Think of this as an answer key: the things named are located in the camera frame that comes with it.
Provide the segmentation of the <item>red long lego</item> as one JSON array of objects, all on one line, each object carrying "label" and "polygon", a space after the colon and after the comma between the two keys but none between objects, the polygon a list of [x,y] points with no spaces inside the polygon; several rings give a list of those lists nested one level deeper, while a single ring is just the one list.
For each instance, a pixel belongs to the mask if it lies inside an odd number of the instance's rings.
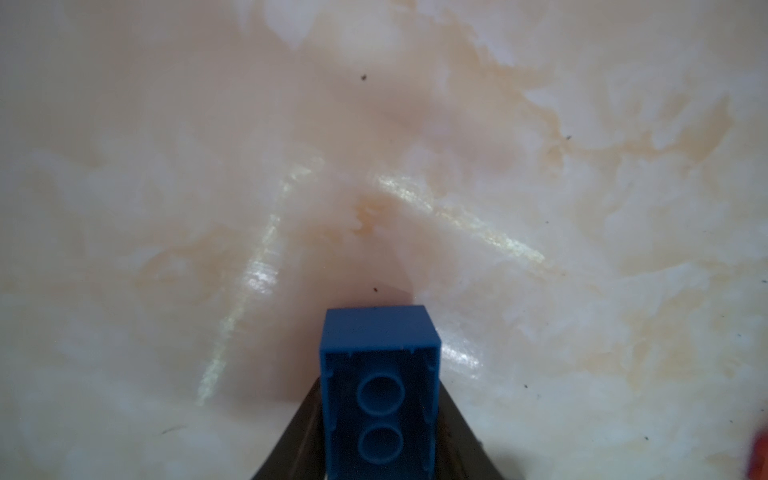
[{"label": "red long lego", "polygon": [[745,478],[768,479],[768,432],[766,429],[759,431],[754,438]]}]

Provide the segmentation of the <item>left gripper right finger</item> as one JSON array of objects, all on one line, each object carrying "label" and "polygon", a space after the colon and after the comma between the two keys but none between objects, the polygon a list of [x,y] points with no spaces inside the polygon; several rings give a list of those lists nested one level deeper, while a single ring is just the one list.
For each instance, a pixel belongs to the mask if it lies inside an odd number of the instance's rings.
[{"label": "left gripper right finger", "polygon": [[434,478],[503,480],[443,383],[436,421]]}]

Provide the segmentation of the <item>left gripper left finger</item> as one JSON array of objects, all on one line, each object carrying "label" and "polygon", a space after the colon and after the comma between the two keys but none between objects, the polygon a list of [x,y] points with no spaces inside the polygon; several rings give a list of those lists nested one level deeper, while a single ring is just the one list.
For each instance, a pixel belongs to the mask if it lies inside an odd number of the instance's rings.
[{"label": "left gripper left finger", "polygon": [[322,389],[317,378],[252,480],[326,478]]}]

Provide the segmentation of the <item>blue lego brick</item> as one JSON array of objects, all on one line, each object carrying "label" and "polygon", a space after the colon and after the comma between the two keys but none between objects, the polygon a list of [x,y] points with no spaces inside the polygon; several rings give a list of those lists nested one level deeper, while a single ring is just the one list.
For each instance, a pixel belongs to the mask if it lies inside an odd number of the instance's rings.
[{"label": "blue lego brick", "polygon": [[421,305],[327,311],[319,359],[328,478],[433,478],[440,356]]}]

